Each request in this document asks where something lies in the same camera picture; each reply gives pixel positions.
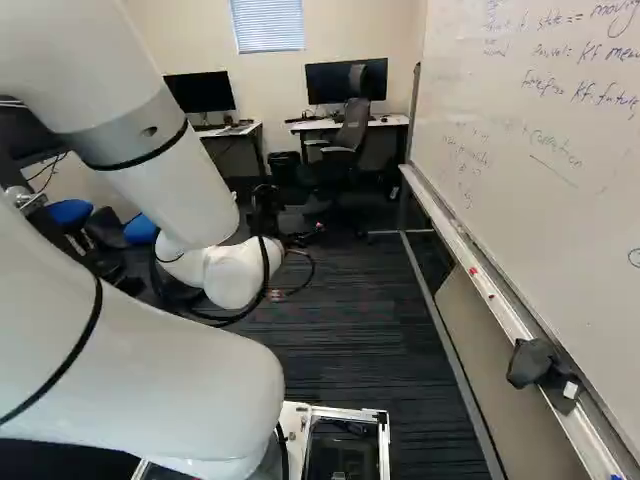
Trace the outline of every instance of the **beige wall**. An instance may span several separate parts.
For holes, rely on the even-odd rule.
[[[228,0],[125,0],[163,73],[229,71],[240,116],[265,124],[266,152],[299,147],[283,121],[309,108],[305,63],[388,57],[387,101],[374,102],[373,111],[408,113],[425,5],[426,0],[304,0],[306,50],[239,55]],[[392,155],[393,140],[374,138],[370,150]]]

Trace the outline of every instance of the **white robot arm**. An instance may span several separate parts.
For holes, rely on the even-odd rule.
[[[27,104],[162,229],[157,256],[225,308],[264,280],[259,242],[114,0],[2,0],[0,92]],[[95,279],[0,202],[0,436],[124,450],[244,479],[278,421],[265,347]],[[270,273],[281,245],[265,239]]]

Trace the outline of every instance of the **computer monitor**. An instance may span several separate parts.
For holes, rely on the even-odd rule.
[[[362,64],[367,66],[367,97],[371,101],[386,100],[388,63],[386,58],[375,58],[305,65],[309,105],[344,103],[358,96],[349,84],[349,72],[352,65]]]
[[[0,149],[27,166],[62,153],[67,146],[22,103],[0,95]]]
[[[226,71],[166,75],[164,81],[186,113],[226,112],[236,109]]]

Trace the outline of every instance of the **whiteboard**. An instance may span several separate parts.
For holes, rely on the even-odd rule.
[[[640,0],[430,0],[411,160],[640,459]]]

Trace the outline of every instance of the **whiteboard frame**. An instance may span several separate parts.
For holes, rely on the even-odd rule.
[[[509,341],[515,345],[517,338],[547,338],[559,347],[561,355],[568,357],[557,340],[541,327],[542,322],[539,322],[520,300],[510,286],[508,277],[495,267],[451,213],[419,168],[409,162],[401,165],[400,170],[405,179],[404,187],[410,187],[422,210],[431,219],[434,229],[453,258],[467,272]],[[477,274],[470,273],[472,267],[478,271]],[[640,480],[638,463],[620,438],[619,430],[608,420],[606,409],[600,407],[597,398],[594,399],[588,382],[586,386],[588,390],[580,395],[578,405],[567,416],[553,408],[545,392],[539,387],[536,388],[549,404],[590,478],[603,480],[613,478],[612,475],[619,475],[628,480]]]

